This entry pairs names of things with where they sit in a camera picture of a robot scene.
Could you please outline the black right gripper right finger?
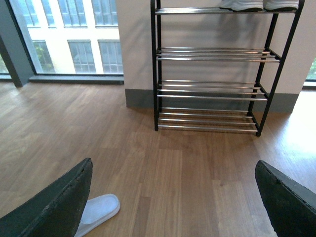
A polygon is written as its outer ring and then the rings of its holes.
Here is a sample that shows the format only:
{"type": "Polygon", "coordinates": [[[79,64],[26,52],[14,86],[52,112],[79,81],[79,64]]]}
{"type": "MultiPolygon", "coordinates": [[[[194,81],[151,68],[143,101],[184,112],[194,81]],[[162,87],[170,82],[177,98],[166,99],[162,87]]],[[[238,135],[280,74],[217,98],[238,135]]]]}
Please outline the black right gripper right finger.
{"type": "Polygon", "coordinates": [[[316,194],[267,162],[259,160],[255,179],[278,237],[316,235],[316,194]]]}

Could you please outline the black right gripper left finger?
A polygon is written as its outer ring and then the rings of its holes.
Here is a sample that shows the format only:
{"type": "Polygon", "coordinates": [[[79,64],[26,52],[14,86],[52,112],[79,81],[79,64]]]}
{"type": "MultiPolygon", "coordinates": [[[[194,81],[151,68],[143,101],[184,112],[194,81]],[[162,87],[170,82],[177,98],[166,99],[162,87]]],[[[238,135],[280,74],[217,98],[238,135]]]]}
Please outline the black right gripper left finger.
{"type": "Polygon", "coordinates": [[[0,219],[2,237],[73,237],[90,193],[93,163],[85,158],[0,219]]]}

